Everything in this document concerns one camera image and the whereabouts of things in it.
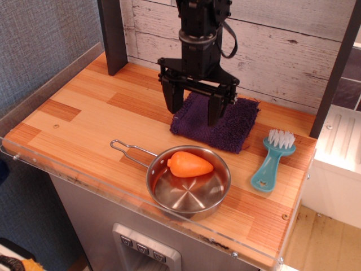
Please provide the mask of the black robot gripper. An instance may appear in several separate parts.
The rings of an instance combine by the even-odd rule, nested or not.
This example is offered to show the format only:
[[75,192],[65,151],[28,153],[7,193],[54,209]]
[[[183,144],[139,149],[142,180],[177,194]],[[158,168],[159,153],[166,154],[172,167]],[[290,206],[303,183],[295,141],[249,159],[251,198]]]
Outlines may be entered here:
[[189,90],[209,97],[208,126],[215,126],[229,103],[236,100],[239,79],[221,67],[221,57],[232,58],[222,51],[221,36],[180,37],[181,58],[160,58],[159,81],[167,109],[178,112],[184,101],[184,91]]

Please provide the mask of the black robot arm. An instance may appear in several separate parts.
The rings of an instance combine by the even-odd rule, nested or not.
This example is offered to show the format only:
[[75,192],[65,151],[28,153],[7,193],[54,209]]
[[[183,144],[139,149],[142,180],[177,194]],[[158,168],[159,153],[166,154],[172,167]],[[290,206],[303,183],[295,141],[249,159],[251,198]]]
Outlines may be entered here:
[[221,67],[221,58],[232,58],[222,51],[223,31],[231,36],[234,31],[225,22],[231,15],[231,1],[177,1],[181,19],[179,40],[182,57],[160,58],[161,82],[167,109],[178,112],[189,90],[209,98],[208,125],[214,126],[223,116],[226,107],[236,101],[239,79]]

